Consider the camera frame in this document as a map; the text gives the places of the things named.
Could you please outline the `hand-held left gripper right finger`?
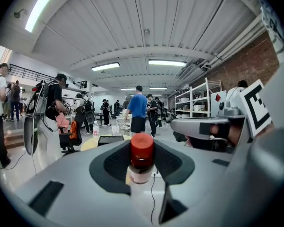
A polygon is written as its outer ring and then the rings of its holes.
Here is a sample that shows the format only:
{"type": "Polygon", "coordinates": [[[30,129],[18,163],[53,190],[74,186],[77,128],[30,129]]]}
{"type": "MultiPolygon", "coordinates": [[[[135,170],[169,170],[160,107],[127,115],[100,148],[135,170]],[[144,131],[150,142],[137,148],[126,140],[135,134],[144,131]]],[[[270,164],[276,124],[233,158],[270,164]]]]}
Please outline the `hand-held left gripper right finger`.
{"type": "Polygon", "coordinates": [[[154,163],[165,182],[160,225],[252,225],[275,194],[271,161],[257,144],[226,154],[156,140],[154,163]]]}

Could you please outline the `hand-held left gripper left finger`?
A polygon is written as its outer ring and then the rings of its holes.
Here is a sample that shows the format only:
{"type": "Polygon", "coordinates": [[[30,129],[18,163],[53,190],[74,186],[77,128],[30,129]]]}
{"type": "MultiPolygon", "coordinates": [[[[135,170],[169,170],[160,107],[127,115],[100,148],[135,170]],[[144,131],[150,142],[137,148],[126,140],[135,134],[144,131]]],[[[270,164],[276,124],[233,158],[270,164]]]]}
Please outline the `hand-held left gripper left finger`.
{"type": "Polygon", "coordinates": [[[42,226],[149,227],[125,183],[128,140],[60,158],[17,191],[42,226]]]}

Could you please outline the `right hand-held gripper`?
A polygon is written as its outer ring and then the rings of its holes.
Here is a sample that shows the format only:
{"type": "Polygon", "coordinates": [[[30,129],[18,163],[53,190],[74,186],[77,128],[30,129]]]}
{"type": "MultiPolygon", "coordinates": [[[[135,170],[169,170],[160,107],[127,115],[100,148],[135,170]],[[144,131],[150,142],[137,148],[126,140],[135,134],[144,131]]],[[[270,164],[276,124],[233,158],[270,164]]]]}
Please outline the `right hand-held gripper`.
{"type": "Polygon", "coordinates": [[[216,140],[210,134],[210,126],[211,124],[221,123],[242,127],[236,147],[252,143],[257,135],[272,123],[268,109],[260,97],[263,88],[264,85],[261,80],[257,80],[234,98],[221,101],[215,117],[174,119],[171,122],[171,128],[174,131],[175,140],[186,142],[187,136],[194,148],[213,150],[209,146],[210,143],[221,140],[216,140]]]}

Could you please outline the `person's right hand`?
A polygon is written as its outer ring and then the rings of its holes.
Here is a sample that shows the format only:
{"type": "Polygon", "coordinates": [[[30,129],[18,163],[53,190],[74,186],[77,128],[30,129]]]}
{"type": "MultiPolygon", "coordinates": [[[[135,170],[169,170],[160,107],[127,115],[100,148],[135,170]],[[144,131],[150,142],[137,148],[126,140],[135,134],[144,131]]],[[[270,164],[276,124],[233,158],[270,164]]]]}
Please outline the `person's right hand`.
{"type": "Polygon", "coordinates": [[[223,140],[232,147],[236,147],[242,132],[242,127],[233,124],[211,124],[210,134],[216,140],[223,140]]]}

